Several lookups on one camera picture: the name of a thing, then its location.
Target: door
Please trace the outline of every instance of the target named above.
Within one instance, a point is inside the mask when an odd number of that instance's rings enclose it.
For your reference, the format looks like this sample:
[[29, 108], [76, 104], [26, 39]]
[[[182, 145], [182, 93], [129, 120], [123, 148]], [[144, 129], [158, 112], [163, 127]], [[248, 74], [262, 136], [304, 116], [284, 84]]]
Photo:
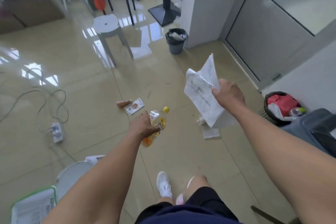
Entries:
[[260, 85], [279, 78], [290, 57], [335, 18], [334, 0], [245, 0], [226, 41]]

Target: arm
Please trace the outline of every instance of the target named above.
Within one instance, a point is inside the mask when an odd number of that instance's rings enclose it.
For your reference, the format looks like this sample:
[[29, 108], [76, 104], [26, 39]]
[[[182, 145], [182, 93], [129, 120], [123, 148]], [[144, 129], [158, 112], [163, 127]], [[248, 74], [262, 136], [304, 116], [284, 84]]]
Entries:
[[281, 130], [245, 105], [237, 84], [212, 93], [239, 122], [267, 174], [303, 223], [336, 221], [336, 159]]
[[141, 140], [158, 130], [147, 112], [130, 122], [124, 139], [75, 183], [43, 223], [119, 223]]

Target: black stand base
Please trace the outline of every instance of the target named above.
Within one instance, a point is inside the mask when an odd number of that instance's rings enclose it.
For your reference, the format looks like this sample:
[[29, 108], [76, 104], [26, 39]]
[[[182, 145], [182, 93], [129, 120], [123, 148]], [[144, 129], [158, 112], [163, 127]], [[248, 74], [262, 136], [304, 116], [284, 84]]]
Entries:
[[165, 10], [163, 8], [163, 4], [152, 7], [148, 9], [148, 11], [153, 15], [153, 17], [157, 20], [157, 22], [164, 27], [170, 23], [172, 23], [176, 16], [181, 16], [181, 10], [174, 6], [174, 3], [170, 1], [170, 9]]

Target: power strip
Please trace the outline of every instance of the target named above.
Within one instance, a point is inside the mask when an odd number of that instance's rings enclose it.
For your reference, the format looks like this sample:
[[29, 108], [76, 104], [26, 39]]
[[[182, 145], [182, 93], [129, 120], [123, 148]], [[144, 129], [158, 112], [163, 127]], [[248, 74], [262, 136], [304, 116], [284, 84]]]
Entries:
[[62, 124], [59, 122], [55, 122], [51, 125], [52, 129], [52, 139], [54, 143], [59, 143], [64, 140], [64, 130], [62, 128]]

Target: forearm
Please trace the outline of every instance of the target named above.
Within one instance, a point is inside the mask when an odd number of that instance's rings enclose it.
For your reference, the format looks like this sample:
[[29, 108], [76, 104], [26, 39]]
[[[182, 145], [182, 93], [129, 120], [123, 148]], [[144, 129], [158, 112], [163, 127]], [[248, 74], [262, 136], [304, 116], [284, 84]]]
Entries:
[[307, 217], [310, 205], [315, 210], [321, 206], [335, 210], [336, 175], [331, 171], [336, 170], [334, 158], [277, 128], [246, 106], [238, 106], [233, 115], [267, 174], [299, 213], [304, 209]]
[[44, 223], [56, 223], [56, 220], [57, 223], [94, 223], [107, 215], [111, 223], [117, 222], [132, 179], [140, 142], [139, 135], [128, 133], [78, 180]]

